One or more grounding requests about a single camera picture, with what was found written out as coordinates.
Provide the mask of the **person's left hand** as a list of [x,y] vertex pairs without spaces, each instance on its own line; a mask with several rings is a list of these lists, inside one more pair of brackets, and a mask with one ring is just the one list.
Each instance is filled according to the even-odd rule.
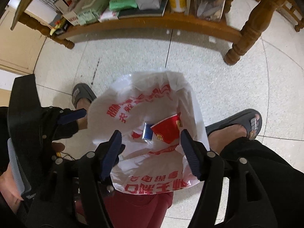
[[17,188],[9,165],[7,142],[8,139],[1,140],[1,195],[12,213],[16,214],[24,199]]

